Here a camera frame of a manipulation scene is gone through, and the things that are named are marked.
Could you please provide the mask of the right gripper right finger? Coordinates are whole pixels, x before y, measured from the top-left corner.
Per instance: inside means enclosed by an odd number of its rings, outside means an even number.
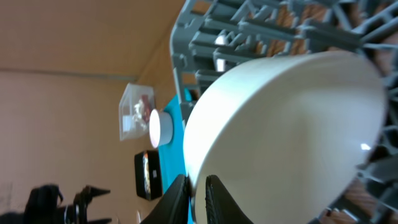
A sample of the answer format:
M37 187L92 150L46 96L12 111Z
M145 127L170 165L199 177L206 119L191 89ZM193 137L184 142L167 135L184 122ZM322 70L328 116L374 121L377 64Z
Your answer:
M253 224L216 175L206 177L207 224Z

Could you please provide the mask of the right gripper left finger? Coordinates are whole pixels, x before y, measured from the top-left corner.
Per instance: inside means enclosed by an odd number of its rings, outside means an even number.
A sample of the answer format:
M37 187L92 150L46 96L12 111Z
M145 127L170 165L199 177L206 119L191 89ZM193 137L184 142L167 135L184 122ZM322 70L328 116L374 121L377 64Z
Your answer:
M187 224L189 198L188 178L180 174L141 224Z

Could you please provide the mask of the pink bowl with food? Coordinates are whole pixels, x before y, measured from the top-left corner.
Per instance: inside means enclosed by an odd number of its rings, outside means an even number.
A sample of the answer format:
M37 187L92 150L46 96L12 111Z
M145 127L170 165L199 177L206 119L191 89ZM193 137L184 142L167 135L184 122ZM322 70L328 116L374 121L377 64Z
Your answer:
M149 120L149 136L154 148L168 144L174 131L172 117L169 113L152 110Z

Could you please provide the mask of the pale green bowl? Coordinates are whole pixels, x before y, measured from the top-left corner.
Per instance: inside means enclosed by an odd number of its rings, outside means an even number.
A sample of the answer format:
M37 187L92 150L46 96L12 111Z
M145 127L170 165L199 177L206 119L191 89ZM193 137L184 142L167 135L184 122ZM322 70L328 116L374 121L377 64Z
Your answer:
M380 74L349 52L251 60L220 76L187 121L195 223L217 176L254 223L306 223L356 175L387 110Z

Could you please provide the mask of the white napkin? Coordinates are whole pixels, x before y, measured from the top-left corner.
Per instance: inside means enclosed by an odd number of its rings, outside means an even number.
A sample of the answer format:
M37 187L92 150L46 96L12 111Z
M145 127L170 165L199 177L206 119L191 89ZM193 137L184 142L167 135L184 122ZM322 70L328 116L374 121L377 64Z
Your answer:
M136 103L134 105L133 118L134 118L134 122L136 124L139 124L142 128L145 129L147 127L147 123L145 121L145 118L143 118L142 115L141 115L141 103L140 103L140 100L138 101L138 103Z

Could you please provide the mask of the red foil wrapper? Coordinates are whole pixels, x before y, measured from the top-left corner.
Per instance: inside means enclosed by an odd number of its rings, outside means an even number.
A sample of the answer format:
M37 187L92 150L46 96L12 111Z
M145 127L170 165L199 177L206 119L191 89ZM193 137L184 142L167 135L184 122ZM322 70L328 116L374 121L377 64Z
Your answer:
M140 103L141 103L141 115L143 118L147 119L150 116L150 112L152 111L148 95L142 95Z

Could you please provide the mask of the white plastic fork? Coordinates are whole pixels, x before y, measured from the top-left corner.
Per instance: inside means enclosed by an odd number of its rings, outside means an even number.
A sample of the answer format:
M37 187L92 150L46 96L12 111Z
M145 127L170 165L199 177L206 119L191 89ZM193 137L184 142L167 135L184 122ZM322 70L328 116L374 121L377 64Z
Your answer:
M217 46L224 46L226 45L226 39L224 35L219 35L215 40L215 45ZM226 60L221 55L222 51L221 48L217 48L215 52L215 68L217 72L225 72L226 71Z

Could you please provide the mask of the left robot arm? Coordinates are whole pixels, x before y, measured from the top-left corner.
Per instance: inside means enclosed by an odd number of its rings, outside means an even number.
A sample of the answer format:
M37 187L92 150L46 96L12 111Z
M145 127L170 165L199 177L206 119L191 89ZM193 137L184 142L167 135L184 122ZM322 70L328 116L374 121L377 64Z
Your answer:
M24 212L3 213L1 224L109 224L111 218L89 220L87 212L93 198L109 193L109 190L87 185L75 195L72 204L60 207L63 195L59 186L43 185L30 191Z

